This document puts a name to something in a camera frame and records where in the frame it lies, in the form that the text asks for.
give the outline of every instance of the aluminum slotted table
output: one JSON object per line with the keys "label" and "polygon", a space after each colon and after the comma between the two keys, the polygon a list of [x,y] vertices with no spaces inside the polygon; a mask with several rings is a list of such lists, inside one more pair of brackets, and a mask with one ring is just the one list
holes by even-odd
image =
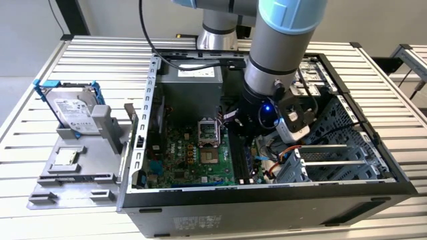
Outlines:
{"label": "aluminum slotted table", "polygon": [[[156,39],[159,48],[193,49],[193,39]],[[249,40],[239,49],[248,51]],[[392,156],[419,192],[349,227],[268,231],[185,239],[377,240],[427,237],[427,119],[361,48],[312,42],[308,53],[325,54]],[[45,81],[101,86],[112,117],[127,121],[124,103],[141,109],[151,57],[144,39],[74,36],[61,41],[36,76]],[[115,207],[28,210],[28,195],[54,145],[57,122],[32,86],[0,128],[0,239],[144,239]]]}

